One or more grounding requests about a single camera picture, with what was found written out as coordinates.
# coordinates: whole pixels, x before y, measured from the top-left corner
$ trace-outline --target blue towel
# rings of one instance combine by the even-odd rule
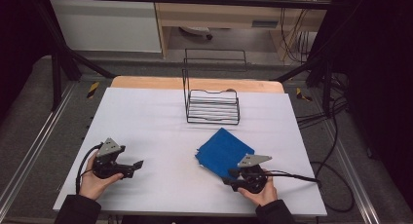
[[[228,169],[237,168],[246,154],[254,154],[254,150],[225,129],[220,129],[198,149],[195,157],[218,176],[231,177]]]

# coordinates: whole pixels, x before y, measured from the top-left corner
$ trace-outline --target floor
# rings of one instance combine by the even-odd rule
[[[211,33],[213,39],[209,41],[175,28],[169,41],[169,54],[165,58],[142,54],[86,54],[105,69],[122,75],[180,76],[184,49],[188,48],[245,50],[247,70],[221,71],[219,77],[268,80],[300,64],[293,62],[289,65],[290,62],[286,64],[280,61],[274,46],[269,43],[269,33],[265,30],[212,29]],[[0,173],[0,189],[3,191],[0,218],[5,217],[3,223],[53,223],[56,213],[51,210],[51,206],[58,194],[59,184],[64,181],[71,162],[82,144],[82,137],[87,134],[105,87],[110,86],[110,80],[103,79],[90,69],[82,67],[84,76],[80,82],[64,81],[66,90],[72,91],[72,96],[63,102],[64,110],[58,115],[53,115],[50,111],[50,68],[47,58],[35,65],[29,81],[0,126],[0,160],[7,162]],[[304,82],[307,75],[307,72],[303,72],[283,84],[285,91],[290,94],[297,117],[320,112],[321,89],[307,89]],[[335,78],[346,80],[346,77],[340,75]],[[99,88],[93,98],[86,98],[94,81],[100,82]],[[307,99],[297,98],[297,88],[301,89],[302,95]],[[340,95],[340,91],[333,91],[334,98]],[[50,117],[56,117],[57,121],[48,126],[51,131],[47,131],[43,127]],[[343,111],[338,114],[337,123],[338,147],[328,163],[356,188],[357,203],[348,212],[328,208],[328,216],[321,217],[319,222],[413,223],[411,210],[394,187],[383,165],[380,161],[367,157],[367,149],[357,131],[351,112]],[[300,123],[299,126],[310,160],[322,161],[331,147],[333,133],[336,130],[332,120]],[[47,134],[39,138],[39,132]],[[30,152],[35,157],[25,158]],[[356,173],[357,179],[352,177],[352,172]],[[324,201],[338,209],[346,209],[351,203],[351,196],[344,183],[328,169],[322,170],[320,178],[325,181],[321,189]],[[372,209],[365,210],[366,204],[371,205]],[[106,219],[107,216],[102,215],[100,218]]]

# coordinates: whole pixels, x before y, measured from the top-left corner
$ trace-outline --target black wire rack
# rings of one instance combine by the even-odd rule
[[[211,57],[202,58],[197,56],[189,57],[190,51],[197,52],[218,52],[223,55],[222,52],[228,56],[230,53],[238,54],[236,57]],[[185,68],[182,69],[183,80],[183,92],[185,97],[185,111],[186,120],[188,123],[198,124],[221,124],[221,125],[237,125],[240,122],[240,101],[237,91],[232,88],[228,88],[224,91],[212,92],[207,90],[191,90],[189,79],[189,61],[195,60],[207,60],[208,62],[218,61],[222,62],[236,62],[239,64],[237,71],[245,71],[246,59],[245,51],[239,50],[211,50],[211,49],[186,49],[184,64]],[[217,71],[216,69],[197,69],[202,71]]]

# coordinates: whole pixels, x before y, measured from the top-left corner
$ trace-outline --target table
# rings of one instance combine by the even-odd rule
[[[205,85],[238,91],[242,119],[237,126],[186,123],[181,78],[115,78],[96,111],[54,210],[60,209],[67,194],[75,192],[76,172],[86,152],[107,137],[126,145],[118,163],[131,165],[144,160],[144,164],[133,178],[117,182],[99,198],[103,212],[255,215],[250,201],[200,167],[195,158],[197,149],[221,127],[252,147],[255,154],[273,156],[262,164],[263,168],[314,176],[288,95],[280,83],[191,79],[191,89]],[[275,185],[292,214],[326,215],[317,184],[280,177]]]

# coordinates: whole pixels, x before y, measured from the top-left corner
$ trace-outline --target gray carpet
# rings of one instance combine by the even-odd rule
[[[100,65],[116,74],[143,76],[180,76],[182,68],[181,64],[167,62],[138,64],[102,61]],[[58,194],[57,188],[64,182],[82,144],[82,137],[87,134],[87,126],[93,120],[91,117],[99,105],[105,87],[108,87],[111,82],[110,80],[101,81],[94,97],[87,99],[86,95],[93,82],[88,77],[93,77],[94,73],[88,69],[83,71],[86,73],[85,80],[77,84],[74,94],[19,191],[7,217],[56,217],[52,207]],[[26,87],[0,127],[0,157],[1,162],[7,162],[0,171],[2,191],[50,113],[52,107],[50,72],[51,67],[47,60],[41,60],[36,64]],[[258,65],[250,66],[246,72],[218,71],[207,72],[207,75],[205,72],[193,74],[194,76],[268,80],[284,72],[285,69],[282,67]],[[295,96],[297,87],[300,87],[304,94],[311,94],[302,82],[305,76],[306,74],[300,74],[293,81],[284,84],[285,91],[290,94],[296,116],[319,113],[314,101],[297,99]],[[313,92],[319,93],[319,89],[313,89]],[[367,158],[351,113],[342,112],[337,119],[340,138],[355,164],[382,223],[413,223],[411,210],[395,189],[382,164]],[[331,139],[326,133],[324,123],[319,123],[301,132],[310,160],[321,161],[331,147]],[[342,173],[335,155],[328,163]],[[349,193],[336,176],[324,169],[321,171],[320,179],[323,183],[322,193],[325,202],[337,208],[345,208],[349,205]],[[321,223],[363,223],[357,205],[346,213],[331,209],[327,212],[328,216],[319,220]]]

